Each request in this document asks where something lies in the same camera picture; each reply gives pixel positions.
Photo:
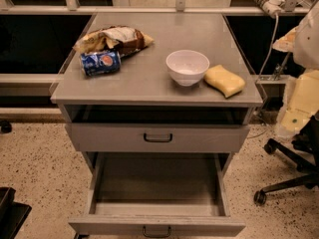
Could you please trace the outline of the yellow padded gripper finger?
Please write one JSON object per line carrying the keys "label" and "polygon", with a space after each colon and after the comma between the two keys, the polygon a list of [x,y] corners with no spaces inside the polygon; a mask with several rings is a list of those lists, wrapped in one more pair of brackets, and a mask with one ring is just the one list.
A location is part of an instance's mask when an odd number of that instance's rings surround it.
{"label": "yellow padded gripper finger", "polygon": [[290,78],[283,96],[283,106],[276,122],[279,137],[292,137],[319,111],[319,71],[306,70],[298,79]]}

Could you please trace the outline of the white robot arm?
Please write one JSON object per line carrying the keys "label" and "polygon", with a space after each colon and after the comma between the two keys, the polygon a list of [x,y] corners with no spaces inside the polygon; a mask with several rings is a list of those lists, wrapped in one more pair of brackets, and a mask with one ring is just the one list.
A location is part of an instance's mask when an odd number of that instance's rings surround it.
{"label": "white robot arm", "polygon": [[287,138],[299,133],[319,112],[319,2],[272,48],[292,53],[294,63],[305,69],[296,80],[288,81],[277,117],[276,134]]}

